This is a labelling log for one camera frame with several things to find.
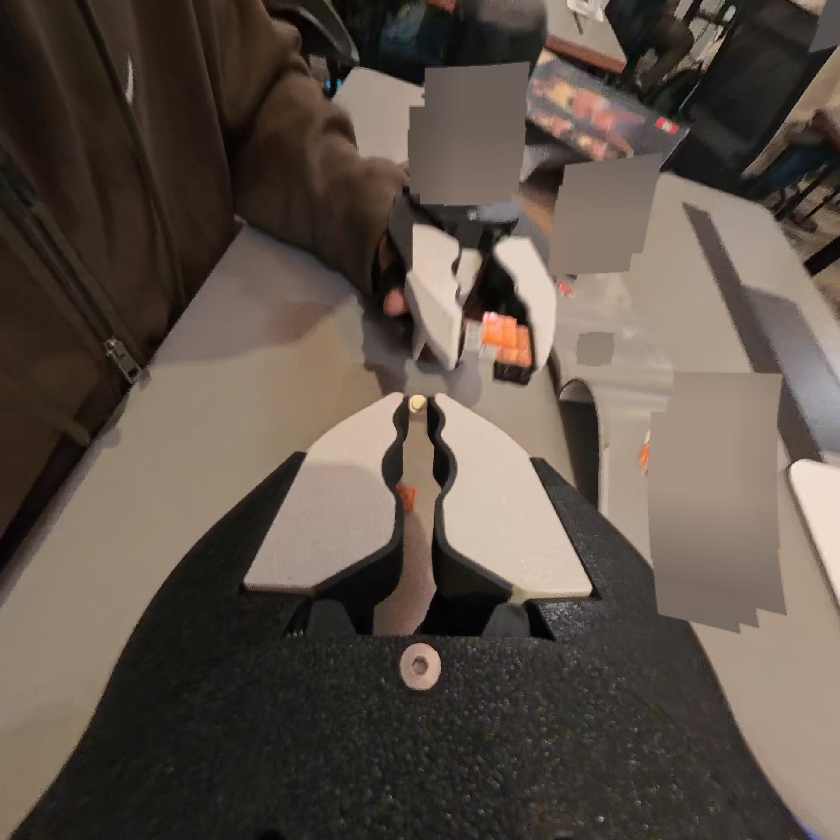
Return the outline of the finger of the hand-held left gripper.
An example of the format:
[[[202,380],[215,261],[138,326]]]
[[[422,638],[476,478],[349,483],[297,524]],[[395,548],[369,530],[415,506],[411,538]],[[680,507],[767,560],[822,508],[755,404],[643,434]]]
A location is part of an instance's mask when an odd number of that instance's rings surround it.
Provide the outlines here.
[[[508,236],[497,241],[491,256],[512,284],[508,300],[521,305],[532,344],[532,369],[548,363],[556,330],[558,292],[536,245],[528,237]]]
[[[464,320],[454,271],[459,258],[456,238],[431,225],[413,226],[412,259],[405,285],[413,320],[413,358],[418,360],[427,349],[446,370],[453,370],[459,362]]]

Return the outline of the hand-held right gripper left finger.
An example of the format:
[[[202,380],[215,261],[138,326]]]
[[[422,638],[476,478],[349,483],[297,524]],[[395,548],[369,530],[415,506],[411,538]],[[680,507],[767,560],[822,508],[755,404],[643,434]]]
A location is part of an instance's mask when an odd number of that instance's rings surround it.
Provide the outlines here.
[[[303,456],[243,580],[251,592],[303,595],[371,613],[403,572],[405,396],[384,396]]]

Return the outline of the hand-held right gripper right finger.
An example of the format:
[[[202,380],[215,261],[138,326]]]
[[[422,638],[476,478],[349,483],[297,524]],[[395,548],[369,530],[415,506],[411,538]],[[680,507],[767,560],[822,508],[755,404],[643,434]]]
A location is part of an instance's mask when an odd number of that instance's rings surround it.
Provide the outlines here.
[[[585,599],[593,584],[527,451],[451,397],[432,397],[437,592],[491,604]]]

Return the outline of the orange brick assembly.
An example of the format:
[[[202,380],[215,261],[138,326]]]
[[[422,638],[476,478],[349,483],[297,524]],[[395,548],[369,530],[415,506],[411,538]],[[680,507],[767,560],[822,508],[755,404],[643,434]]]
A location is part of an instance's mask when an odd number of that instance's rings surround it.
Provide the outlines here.
[[[495,382],[520,387],[528,385],[537,370],[529,327],[491,311],[481,319],[465,320],[458,361],[476,362]]]

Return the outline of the person's left forearm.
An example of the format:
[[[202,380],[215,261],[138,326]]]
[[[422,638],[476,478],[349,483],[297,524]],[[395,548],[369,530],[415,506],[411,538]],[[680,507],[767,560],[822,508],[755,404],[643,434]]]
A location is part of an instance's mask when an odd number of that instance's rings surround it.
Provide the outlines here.
[[[372,293],[405,169],[359,152],[350,117],[312,77],[296,29],[261,2],[209,5],[236,213]]]

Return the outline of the grey desk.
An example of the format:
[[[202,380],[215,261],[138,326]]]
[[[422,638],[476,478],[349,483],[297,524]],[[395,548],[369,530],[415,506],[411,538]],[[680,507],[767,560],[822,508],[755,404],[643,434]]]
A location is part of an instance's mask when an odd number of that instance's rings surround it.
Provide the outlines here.
[[[672,372],[744,372],[749,357],[684,205],[708,214],[760,316],[838,378],[838,324],[761,208],[660,178],[644,251],[560,301],[552,373],[517,388],[485,371],[419,370],[348,283],[240,233],[2,583],[2,838],[67,761],[130,632],[176,563],[292,452],[382,391],[446,391],[567,477],[593,458],[571,425],[597,412],[598,508],[650,561],[637,456]]]

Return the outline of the person's left hand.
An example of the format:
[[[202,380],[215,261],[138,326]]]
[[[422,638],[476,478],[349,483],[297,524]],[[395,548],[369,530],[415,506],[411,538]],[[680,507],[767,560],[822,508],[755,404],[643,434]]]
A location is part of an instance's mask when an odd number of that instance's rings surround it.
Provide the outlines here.
[[[371,269],[371,297],[381,304],[387,318],[408,314],[405,294],[406,267],[389,234],[384,234],[375,251]]]

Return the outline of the dark printed toy box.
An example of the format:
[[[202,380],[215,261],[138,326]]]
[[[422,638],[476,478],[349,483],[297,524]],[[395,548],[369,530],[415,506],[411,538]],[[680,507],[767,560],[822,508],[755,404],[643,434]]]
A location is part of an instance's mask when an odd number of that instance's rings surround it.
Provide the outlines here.
[[[529,84],[527,124],[591,161],[676,152],[688,126],[659,114],[633,96],[548,52]]]

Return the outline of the wood-edged long table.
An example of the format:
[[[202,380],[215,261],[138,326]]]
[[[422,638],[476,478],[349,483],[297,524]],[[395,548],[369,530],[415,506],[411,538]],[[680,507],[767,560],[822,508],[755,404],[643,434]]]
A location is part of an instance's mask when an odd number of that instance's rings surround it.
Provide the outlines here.
[[[619,75],[627,58],[608,19],[583,17],[578,21],[566,1],[545,1],[548,36],[545,48],[584,67]]]

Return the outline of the person's brown jacket torso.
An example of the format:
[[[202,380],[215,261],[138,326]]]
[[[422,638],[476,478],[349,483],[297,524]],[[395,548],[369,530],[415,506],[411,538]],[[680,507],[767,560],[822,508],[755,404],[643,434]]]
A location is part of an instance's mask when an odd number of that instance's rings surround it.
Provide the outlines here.
[[[2,2],[2,561],[235,236],[209,3]]]

